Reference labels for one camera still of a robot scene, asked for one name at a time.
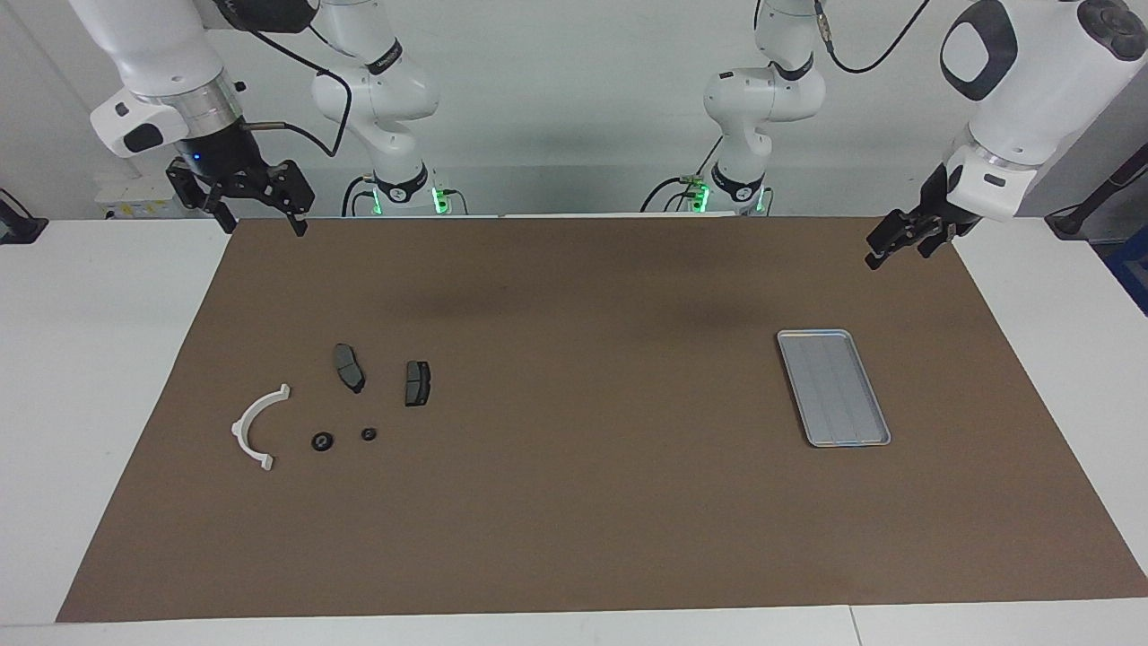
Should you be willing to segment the silver metal tray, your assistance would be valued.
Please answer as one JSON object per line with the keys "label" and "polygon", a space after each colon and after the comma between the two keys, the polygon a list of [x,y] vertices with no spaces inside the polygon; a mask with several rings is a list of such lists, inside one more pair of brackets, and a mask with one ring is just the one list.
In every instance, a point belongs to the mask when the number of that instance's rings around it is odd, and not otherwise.
{"label": "silver metal tray", "polygon": [[776,335],[806,441],[816,449],[879,447],[892,433],[845,328],[783,328]]}

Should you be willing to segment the white box yellow labels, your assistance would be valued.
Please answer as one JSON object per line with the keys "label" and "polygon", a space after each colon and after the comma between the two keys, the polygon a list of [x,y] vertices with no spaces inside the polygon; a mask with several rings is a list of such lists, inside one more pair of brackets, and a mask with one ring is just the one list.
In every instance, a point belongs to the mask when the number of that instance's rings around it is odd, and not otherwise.
{"label": "white box yellow labels", "polygon": [[177,220],[196,216],[177,197],[164,173],[107,181],[95,193],[94,204],[104,218]]}

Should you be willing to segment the curved grey brake pad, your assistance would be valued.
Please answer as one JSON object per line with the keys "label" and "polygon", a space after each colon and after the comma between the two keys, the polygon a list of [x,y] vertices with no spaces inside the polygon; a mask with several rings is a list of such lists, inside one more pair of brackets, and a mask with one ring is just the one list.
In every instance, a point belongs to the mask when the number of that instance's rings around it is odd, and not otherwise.
{"label": "curved grey brake pad", "polygon": [[365,388],[366,378],[357,360],[355,349],[348,344],[336,344],[333,349],[334,368],[342,384],[352,394],[360,394]]}

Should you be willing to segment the blue crate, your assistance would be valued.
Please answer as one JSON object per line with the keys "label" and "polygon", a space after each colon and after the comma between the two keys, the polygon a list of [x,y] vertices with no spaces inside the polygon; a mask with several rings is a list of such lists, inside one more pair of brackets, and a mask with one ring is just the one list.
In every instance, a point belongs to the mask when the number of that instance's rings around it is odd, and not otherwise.
{"label": "blue crate", "polygon": [[1128,239],[1103,258],[1117,283],[1148,318],[1148,241]]}

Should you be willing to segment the small black clamp stand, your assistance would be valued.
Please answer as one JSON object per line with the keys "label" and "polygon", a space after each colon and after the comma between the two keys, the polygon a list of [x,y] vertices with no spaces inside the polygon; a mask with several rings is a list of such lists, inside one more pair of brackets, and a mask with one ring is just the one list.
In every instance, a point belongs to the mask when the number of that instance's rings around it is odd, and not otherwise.
{"label": "small black clamp stand", "polygon": [[36,217],[11,195],[0,188],[0,246],[30,246],[47,228],[47,218]]}

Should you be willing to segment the brown table mat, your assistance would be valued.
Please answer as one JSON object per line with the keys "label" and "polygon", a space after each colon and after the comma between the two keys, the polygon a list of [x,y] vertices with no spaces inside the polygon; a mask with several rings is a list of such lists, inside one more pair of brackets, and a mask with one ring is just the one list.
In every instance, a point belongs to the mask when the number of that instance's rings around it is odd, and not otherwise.
{"label": "brown table mat", "polygon": [[[870,229],[245,221],[57,618],[1148,596],[955,250],[874,273]],[[808,444],[783,328],[850,332],[889,445]],[[284,383],[266,473],[230,426]]]}

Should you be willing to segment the white curved plastic bracket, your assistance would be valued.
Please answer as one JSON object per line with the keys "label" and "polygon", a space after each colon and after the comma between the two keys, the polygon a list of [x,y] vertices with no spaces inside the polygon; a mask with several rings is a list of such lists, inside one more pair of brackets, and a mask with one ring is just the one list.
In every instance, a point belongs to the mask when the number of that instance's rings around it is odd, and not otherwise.
{"label": "white curved plastic bracket", "polygon": [[251,426],[254,425],[256,418],[264,412],[264,410],[279,404],[279,402],[288,399],[290,399],[290,384],[280,384],[276,391],[264,394],[258,399],[251,402],[238,420],[230,426],[230,433],[232,433],[232,436],[236,441],[236,444],[242,453],[247,458],[254,459],[259,465],[261,469],[266,470],[266,473],[274,469],[274,456],[266,453],[266,451],[256,450],[251,445]]}

